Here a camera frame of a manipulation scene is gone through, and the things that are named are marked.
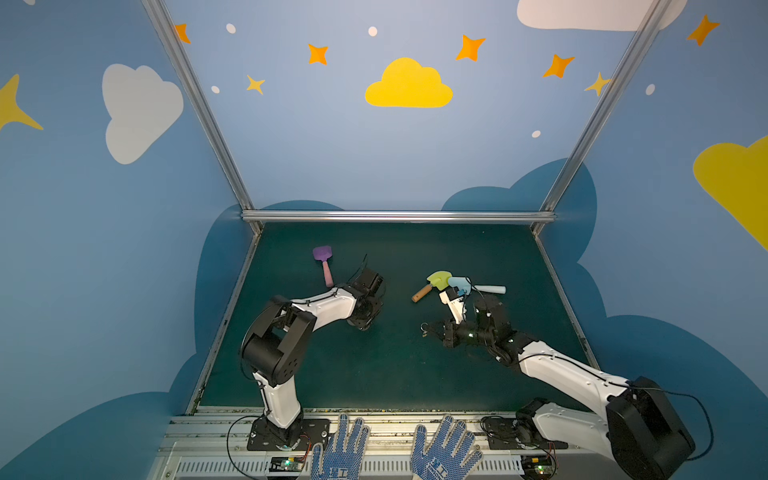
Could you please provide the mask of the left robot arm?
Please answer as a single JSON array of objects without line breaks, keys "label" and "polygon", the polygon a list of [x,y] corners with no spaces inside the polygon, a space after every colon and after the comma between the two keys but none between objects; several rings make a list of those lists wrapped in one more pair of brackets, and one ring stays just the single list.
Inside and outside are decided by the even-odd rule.
[{"label": "left robot arm", "polygon": [[250,369],[264,404],[252,424],[249,451],[291,451],[327,442],[327,420],[307,420],[294,377],[313,333],[337,321],[365,331],[379,314],[383,277],[365,267],[350,282],[313,297],[289,300],[275,296],[244,334],[241,362]]}]

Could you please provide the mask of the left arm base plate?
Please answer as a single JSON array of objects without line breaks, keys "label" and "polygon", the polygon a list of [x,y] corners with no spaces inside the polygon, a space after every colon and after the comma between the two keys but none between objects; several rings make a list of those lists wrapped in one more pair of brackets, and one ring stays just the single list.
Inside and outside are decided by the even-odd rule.
[{"label": "left arm base plate", "polygon": [[331,422],[327,419],[304,419],[299,416],[289,427],[279,428],[266,418],[251,426],[248,451],[304,451],[315,444],[326,446]]}]

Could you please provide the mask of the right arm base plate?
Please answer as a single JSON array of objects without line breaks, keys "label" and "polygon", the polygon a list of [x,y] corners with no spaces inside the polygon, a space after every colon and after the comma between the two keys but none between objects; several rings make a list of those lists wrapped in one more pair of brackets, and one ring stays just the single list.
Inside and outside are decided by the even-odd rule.
[{"label": "right arm base plate", "polygon": [[545,439],[529,420],[498,415],[484,416],[480,427],[491,450],[561,450],[569,444]]}]

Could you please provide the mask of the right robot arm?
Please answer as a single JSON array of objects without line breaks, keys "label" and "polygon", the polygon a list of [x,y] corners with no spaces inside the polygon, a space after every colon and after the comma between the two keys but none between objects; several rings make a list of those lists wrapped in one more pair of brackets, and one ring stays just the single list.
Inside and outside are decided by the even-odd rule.
[{"label": "right robot arm", "polygon": [[440,295],[449,318],[421,326],[446,348],[479,346],[498,363],[568,395],[582,410],[536,398],[512,419],[500,418],[501,433],[490,432],[489,445],[515,445],[553,454],[566,445],[614,461],[632,479],[668,479],[695,458],[695,441],[670,402],[670,392],[640,376],[628,380],[567,356],[507,319],[493,295],[475,300],[466,312],[463,297]]}]

